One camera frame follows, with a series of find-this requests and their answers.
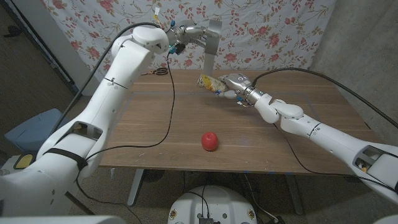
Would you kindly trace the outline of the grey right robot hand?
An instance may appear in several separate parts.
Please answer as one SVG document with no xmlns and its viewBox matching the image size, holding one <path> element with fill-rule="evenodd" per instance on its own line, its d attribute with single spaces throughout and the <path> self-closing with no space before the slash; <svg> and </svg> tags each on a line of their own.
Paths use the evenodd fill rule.
<svg viewBox="0 0 398 224">
<path fill-rule="evenodd" d="M 255 104 L 264 95 L 241 73 L 223 75 L 218 80 L 224 83 L 226 89 L 218 90 L 216 94 L 227 99 L 242 99 L 249 104 Z"/>
</svg>

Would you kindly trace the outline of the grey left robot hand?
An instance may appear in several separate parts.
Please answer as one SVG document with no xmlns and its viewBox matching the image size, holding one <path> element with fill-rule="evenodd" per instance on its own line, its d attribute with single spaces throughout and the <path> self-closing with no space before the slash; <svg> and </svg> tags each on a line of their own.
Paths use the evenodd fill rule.
<svg viewBox="0 0 398 224">
<path fill-rule="evenodd" d="M 175 23 L 167 32 L 169 46 L 177 44 L 196 44 L 200 47 L 206 47 L 206 41 L 211 37 L 218 38 L 219 34 L 207 27 L 199 26 L 192 20 Z"/>
</svg>

